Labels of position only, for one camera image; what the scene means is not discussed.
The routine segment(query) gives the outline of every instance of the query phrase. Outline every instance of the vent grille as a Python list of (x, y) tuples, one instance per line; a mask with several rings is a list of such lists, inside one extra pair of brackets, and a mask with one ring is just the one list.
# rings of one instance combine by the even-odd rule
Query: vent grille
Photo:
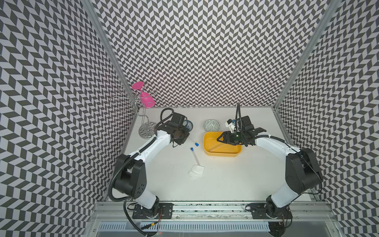
[[(141, 227), (151, 222), (141, 222)], [(164, 232), (269, 232), (268, 222), (238, 222), (238, 221), (165, 221), (158, 225), (152, 226), (144, 231)], [(135, 231), (133, 226), (124, 221), (102, 221), (98, 231)]]

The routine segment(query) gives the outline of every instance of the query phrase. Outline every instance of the yellow plastic container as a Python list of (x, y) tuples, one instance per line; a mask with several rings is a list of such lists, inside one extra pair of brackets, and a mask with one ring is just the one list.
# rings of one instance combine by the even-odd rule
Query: yellow plastic container
[(217, 138), (222, 134), (222, 132), (207, 132), (204, 135), (204, 151), (207, 155), (211, 156), (227, 156), (235, 157), (238, 156), (242, 151), (242, 146), (232, 146), (229, 144), (222, 144), (217, 141)]

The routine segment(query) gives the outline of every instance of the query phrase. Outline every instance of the patterned wall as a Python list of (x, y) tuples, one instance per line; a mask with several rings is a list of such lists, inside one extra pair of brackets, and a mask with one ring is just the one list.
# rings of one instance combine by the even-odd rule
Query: patterned wall
[(280, 114), (317, 151), (322, 199), (347, 236), (379, 236), (379, 1), (343, 1)]
[(157, 106), (273, 105), (329, 0), (93, 0)]
[(121, 85), (79, 0), (0, 7), (0, 236), (79, 236), (130, 124)]

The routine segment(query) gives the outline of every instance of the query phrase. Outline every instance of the patterned bowl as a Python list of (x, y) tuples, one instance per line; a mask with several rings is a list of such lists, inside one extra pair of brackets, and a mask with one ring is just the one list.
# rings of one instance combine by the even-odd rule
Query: patterned bowl
[(186, 128), (188, 128), (189, 132), (190, 132), (190, 131), (192, 130), (192, 128), (193, 128), (193, 124), (192, 124), (192, 122), (189, 121), (189, 120), (184, 120), (184, 121), (183, 121), (183, 125), (186, 126)]
[(220, 124), (217, 120), (208, 119), (205, 121), (203, 127), (207, 132), (217, 132), (220, 129)]

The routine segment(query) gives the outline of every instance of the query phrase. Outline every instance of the metal wire stand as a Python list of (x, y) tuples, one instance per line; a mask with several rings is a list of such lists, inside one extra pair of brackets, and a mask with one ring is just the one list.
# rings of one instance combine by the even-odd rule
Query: metal wire stand
[[(157, 91), (153, 91), (150, 96), (156, 95)], [(142, 117), (141, 126), (138, 129), (138, 134), (140, 137), (144, 139), (149, 139), (150, 137), (155, 135), (154, 127), (156, 125), (155, 122), (150, 122), (149, 117), (146, 115), (146, 107), (141, 103), (141, 99), (147, 98), (147, 97), (139, 97), (137, 94), (133, 93), (132, 98), (122, 97), (122, 96), (114, 96), (113, 97), (113, 103), (116, 105), (117, 100), (119, 98), (121, 99), (127, 99), (131, 102), (131, 109), (129, 112), (127, 112), (128, 115), (130, 114), (137, 114), (138, 116)]]

